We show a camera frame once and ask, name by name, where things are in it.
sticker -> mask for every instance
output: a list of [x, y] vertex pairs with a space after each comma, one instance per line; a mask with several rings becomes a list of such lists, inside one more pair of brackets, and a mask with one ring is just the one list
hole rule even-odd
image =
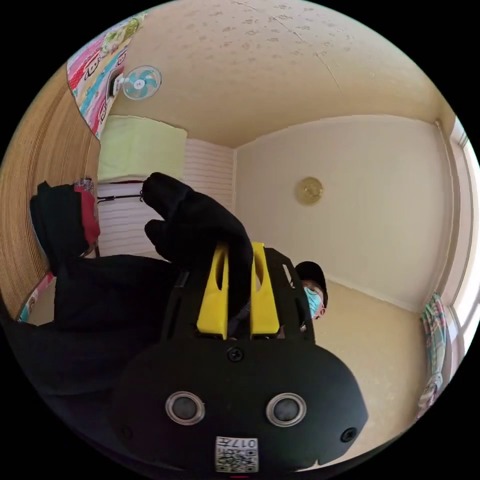
[[215, 470], [228, 473], [258, 472], [258, 440], [218, 436], [215, 442]]

white wall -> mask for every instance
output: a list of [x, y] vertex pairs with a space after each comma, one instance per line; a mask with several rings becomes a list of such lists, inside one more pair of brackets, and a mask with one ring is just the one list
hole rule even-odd
[[[319, 178], [323, 198], [296, 202]], [[253, 240], [332, 281], [420, 311], [443, 271], [452, 182], [437, 127], [394, 116], [290, 127], [237, 149], [236, 210]]]

black jacket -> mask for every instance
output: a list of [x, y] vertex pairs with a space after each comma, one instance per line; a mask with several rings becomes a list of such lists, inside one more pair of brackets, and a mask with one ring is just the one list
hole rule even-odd
[[127, 452], [107, 421], [112, 389], [128, 363], [159, 341], [180, 269], [194, 268], [218, 241], [227, 242], [235, 314], [248, 302], [253, 250], [228, 210], [173, 178], [154, 173], [142, 195], [165, 219], [150, 221], [145, 232], [171, 263], [133, 255], [69, 260], [58, 270], [53, 322], [34, 326], [4, 314], [1, 324], [25, 375], [52, 411], [106, 455], [154, 477], [156, 467]]

curtain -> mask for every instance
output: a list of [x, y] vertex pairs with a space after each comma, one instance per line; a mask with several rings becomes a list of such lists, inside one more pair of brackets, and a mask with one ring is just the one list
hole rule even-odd
[[443, 383], [442, 367], [447, 343], [447, 322], [440, 296], [434, 293], [421, 314], [426, 337], [430, 378], [418, 402], [417, 420], [433, 405]]

